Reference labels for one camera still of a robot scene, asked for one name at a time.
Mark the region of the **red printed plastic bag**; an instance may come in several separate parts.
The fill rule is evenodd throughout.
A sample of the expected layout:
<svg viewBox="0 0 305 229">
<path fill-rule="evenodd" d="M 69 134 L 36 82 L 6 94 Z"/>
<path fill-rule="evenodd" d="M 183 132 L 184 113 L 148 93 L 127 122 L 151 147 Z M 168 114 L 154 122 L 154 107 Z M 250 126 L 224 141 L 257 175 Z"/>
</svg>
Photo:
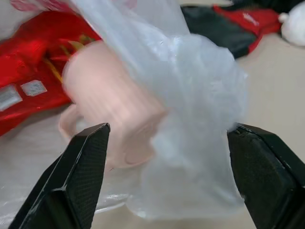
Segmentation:
<svg viewBox="0 0 305 229">
<path fill-rule="evenodd" d="M 31 115 L 71 102 L 63 68 L 99 35 L 79 15 L 44 11 L 0 44 L 0 136 Z"/>
</svg>

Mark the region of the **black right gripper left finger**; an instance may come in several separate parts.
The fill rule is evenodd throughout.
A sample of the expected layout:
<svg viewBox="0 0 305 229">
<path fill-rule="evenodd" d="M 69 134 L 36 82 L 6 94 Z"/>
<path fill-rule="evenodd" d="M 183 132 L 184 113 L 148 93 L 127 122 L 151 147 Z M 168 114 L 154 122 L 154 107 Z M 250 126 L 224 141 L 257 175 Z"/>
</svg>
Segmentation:
<svg viewBox="0 0 305 229">
<path fill-rule="evenodd" d="M 43 172 L 9 229 L 91 229 L 109 134 L 108 123 L 76 134 Z"/>
</svg>

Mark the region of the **white plush toy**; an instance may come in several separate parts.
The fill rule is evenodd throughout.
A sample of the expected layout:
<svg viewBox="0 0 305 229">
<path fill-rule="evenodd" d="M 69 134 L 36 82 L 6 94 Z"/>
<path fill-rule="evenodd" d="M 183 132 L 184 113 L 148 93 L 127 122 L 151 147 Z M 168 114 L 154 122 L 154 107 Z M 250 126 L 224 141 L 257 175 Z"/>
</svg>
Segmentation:
<svg viewBox="0 0 305 229">
<path fill-rule="evenodd" d="M 294 6 L 288 13 L 281 13 L 281 35 L 289 43 L 305 47 L 305 1 Z"/>
</svg>

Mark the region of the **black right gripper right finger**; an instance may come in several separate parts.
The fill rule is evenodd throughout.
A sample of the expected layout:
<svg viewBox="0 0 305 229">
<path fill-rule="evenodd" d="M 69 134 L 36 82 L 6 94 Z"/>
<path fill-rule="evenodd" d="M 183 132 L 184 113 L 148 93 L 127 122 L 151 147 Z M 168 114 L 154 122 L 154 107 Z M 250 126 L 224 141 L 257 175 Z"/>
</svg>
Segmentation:
<svg viewBox="0 0 305 229">
<path fill-rule="evenodd" d="M 256 229 L 305 229 L 305 163 L 276 134 L 228 132 L 234 179 Z"/>
</svg>

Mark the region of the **pink and white plastic bag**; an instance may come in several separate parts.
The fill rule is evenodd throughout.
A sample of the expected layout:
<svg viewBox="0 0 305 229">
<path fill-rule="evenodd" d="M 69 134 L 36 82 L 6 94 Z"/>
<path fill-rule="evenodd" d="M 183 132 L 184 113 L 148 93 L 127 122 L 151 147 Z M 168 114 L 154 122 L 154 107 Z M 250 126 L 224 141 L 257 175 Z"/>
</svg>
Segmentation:
<svg viewBox="0 0 305 229">
<path fill-rule="evenodd" d="M 19 11 L 53 10 L 62 12 L 79 12 L 72 0 L 8 0 Z"/>
</svg>

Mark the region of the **translucent white plastic bag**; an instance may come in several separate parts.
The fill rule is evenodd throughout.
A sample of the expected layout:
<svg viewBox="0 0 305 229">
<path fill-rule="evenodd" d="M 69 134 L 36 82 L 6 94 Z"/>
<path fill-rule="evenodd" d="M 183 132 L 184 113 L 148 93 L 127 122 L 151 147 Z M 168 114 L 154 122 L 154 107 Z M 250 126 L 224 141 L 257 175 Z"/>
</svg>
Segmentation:
<svg viewBox="0 0 305 229">
<path fill-rule="evenodd" d="M 191 34 L 177 0 L 72 0 L 112 47 L 132 78 L 169 109 L 141 169 L 116 169 L 98 209 L 126 205 L 145 219 L 223 217 L 244 201 L 230 161 L 227 131 L 244 114 L 246 74 L 233 55 Z"/>
</svg>

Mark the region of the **black and red bag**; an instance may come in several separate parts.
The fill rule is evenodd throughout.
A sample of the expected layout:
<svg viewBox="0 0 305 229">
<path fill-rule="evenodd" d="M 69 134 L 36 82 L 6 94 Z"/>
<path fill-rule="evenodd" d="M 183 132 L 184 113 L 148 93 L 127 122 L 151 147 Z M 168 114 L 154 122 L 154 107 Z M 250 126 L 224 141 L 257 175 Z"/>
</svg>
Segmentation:
<svg viewBox="0 0 305 229">
<path fill-rule="evenodd" d="M 234 58 L 251 53 L 261 39 L 281 29 L 279 14 L 250 3 L 230 6 L 181 5 L 190 33 L 227 48 Z"/>
</svg>

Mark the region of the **pink ribbed plastic cup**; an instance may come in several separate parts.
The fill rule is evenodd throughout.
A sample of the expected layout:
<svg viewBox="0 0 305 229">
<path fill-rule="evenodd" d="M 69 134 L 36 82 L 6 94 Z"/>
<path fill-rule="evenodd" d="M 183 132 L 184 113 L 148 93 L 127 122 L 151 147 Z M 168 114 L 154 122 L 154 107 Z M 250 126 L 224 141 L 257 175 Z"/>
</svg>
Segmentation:
<svg viewBox="0 0 305 229">
<path fill-rule="evenodd" d="M 154 155 L 150 141 L 166 109 L 129 76 L 104 42 L 90 43 L 70 58 L 63 71 L 63 88 L 72 100 L 59 120 L 63 137 L 76 135 L 81 119 L 91 126 L 108 123 L 108 168 L 137 166 Z"/>
</svg>

